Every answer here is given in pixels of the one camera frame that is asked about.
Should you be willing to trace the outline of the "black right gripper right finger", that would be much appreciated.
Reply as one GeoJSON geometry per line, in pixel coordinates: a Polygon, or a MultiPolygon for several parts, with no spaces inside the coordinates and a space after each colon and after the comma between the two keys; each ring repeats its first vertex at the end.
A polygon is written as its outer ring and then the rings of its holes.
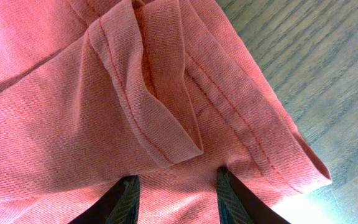
{"type": "Polygon", "coordinates": [[[227,167],[217,171],[216,193],[222,224],[290,224],[263,203],[227,167]]]}

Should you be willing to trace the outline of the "red printed t-shirt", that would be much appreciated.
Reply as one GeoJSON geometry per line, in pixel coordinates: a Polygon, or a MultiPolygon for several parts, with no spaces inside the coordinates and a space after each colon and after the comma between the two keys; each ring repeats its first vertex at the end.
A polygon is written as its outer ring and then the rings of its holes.
{"type": "Polygon", "coordinates": [[[215,1],[0,1],[0,223],[68,223],[119,179],[139,223],[218,223],[332,182],[215,1]]]}

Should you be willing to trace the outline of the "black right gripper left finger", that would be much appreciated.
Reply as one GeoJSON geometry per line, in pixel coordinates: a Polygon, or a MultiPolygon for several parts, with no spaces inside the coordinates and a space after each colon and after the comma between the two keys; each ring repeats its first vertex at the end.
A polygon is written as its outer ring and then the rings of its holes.
{"type": "Polygon", "coordinates": [[[139,205],[139,176],[123,177],[69,224],[137,224],[139,205]]]}

